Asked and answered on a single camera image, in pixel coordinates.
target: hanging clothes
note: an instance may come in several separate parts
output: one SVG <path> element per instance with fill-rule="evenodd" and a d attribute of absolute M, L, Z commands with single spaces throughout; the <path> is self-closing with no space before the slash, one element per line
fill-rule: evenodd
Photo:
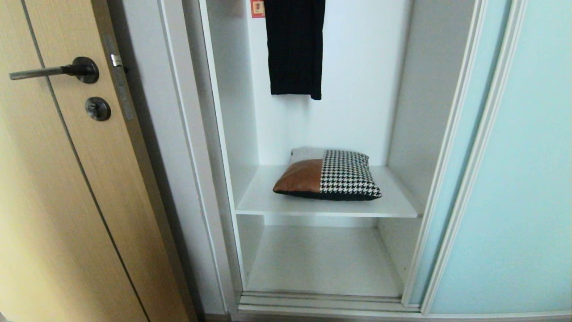
<path fill-rule="evenodd" d="M 264 0 L 271 94 L 321 100 L 325 0 Z"/>

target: red sticker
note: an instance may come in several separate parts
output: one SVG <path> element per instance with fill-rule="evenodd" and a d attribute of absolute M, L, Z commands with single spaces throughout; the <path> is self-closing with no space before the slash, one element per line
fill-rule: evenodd
<path fill-rule="evenodd" d="M 264 0 L 251 0 L 252 18 L 264 18 Z"/>

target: houndstooth pillow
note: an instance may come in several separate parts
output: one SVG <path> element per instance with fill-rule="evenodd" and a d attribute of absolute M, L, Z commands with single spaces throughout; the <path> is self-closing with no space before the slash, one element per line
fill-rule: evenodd
<path fill-rule="evenodd" d="M 290 166 L 274 192 L 329 200 L 373 200 L 382 196 L 365 154 L 317 148 L 292 151 Z"/>

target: closet floor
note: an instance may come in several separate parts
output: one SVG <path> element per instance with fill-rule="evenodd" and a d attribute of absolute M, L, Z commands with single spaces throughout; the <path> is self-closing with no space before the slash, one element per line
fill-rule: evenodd
<path fill-rule="evenodd" d="M 371 201 L 329 201 L 276 194 L 272 191 L 287 166 L 260 165 L 254 174 L 237 214 L 343 215 L 344 217 L 416 218 L 423 213 L 420 203 L 388 167 L 370 167 L 382 197 Z"/>
<path fill-rule="evenodd" d="M 399 297 L 375 228 L 265 226 L 245 290 Z"/>

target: wooden door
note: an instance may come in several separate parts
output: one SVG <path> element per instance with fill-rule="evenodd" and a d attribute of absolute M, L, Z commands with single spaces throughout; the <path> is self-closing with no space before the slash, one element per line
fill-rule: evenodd
<path fill-rule="evenodd" d="M 0 2 L 0 312 L 194 321 L 105 0 Z M 11 81 L 91 58 L 100 76 Z M 111 117 L 96 121 L 86 99 Z"/>

